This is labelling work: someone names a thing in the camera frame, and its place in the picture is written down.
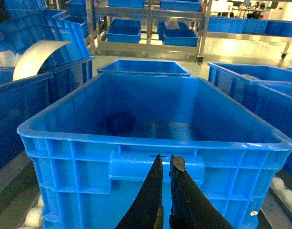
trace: metal frame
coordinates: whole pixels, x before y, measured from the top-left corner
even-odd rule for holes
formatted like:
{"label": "metal frame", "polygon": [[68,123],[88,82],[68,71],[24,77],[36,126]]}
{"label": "metal frame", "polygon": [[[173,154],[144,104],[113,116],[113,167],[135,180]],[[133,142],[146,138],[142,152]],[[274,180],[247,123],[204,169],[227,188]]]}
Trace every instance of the metal frame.
{"label": "metal frame", "polygon": [[97,53],[99,55],[107,51],[110,53],[138,52],[144,54],[145,57],[159,55],[157,57],[170,59],[180,57],[181,59],[186,60],[196,60],[197,49],[195,47],[151,44],[153,20],[167,21],[169,19],[176,18],[178,21],[194,22],[193,29],[196,29],[196,23],[203,19],[204,14],[202,12],[161,10],[159,7],[159,2],[156,0],[149,0],[148,5],[146,5],[143,9],[108,7],[107,0],[104,0],[102,3],[98,3],[97,0],[95,0],[95,5],[97,6],[97,16],[107,17],[107,28],[109,27],[111,17],[147,19],[147,30],[144,32],[147,33],[146,44],[105,41],[106,32],[103,34],[100,33],[99,22],[97,21]]}
{"label": "metal frame", "polygon": [[[160,54],[164,54],[164,58],[176,59],[178,54],[181,59],[190,60],[193,56],[193,60],[196,60],[198,64],[202,64],[204,58],[204,49],[206,38],[222,38],[222,39],[236,39],[236,40],[247,40],[247,41],[263,41],[263,42],[285,42],[285,48],[282,52],[282,59],[285,58],[288,48],[292,43],[290,37],[279,37],[279,36],[265,36],[265,35],[252,35],[252,34],[235,34],[235,33],[222,33],[222,32],[208,32],[209,20],[211,17],[211,5],[213,0],[205,0],[203,12],[189,12],[189,11],[174,11],[174,10],[161,10],[159,2],[157,0],[149,0],[148,5],[143,8],[119,8],[119,7],[108,7],[107,0],[102,3],[94,1],[97,16],[106,16],[107,24],[106,28],[109,27],[111,17],[120,18],[135,18],[135,19],[147,19],[147,42],[146,44],[132,44],[122,42],[107,42],[106,33],[101,35],[99,20],[96,21],[98,49],[97,54],[103,54],[109,51],[109,53],[119,52],[139,52],[143,53],[144,57],[148,57],[157,54],[157,58],[162,57]],[[281,0],[284,2],[292,2],[292,0]],[[87,4],[87,10],[91,10],[89,3]],[[194,22],[192,29],[196,30],[197,22],[202,21],[204,28],[199,30],[198,42],[196,48],[193,47],[182,47],[182,46],[166,46],[166,45],[153,45],[151,44],[151,36],[153,34],[153,20],[167,21],[169,19],[177,19],[178,21],[190,21]],[[95,47],[91,46],[92,54],[95,53]]]}
{"label": "metal frame", "polygon": [[[205,17],[205,26],[202,31],[199,31],[199,39],[201,44],[198,44],[198,55],[197,55],[197,63],[202,64],[204,58],[204,47],[205,40],[207,37],[210,38],[222,38],[222,39],[236,39],[236,40],[247,40],[247,41],[263,41],[263,42],[285,42],[285,48],[282,52],[281,58],[284,59],[287,55],[287,51],[292,43],[291,37],[279,37],[279,36],[265,36],[265,35],[252,35],[252,34],[236,34],[236,33],[223,33],[223,32],[207,32],[208,25],[210,20],[210,12],[211,12],[211,3],[213,0],[205,0],[208,1],[208,7]],[[292,2],[292,0],[280,0],[283,2]]]}

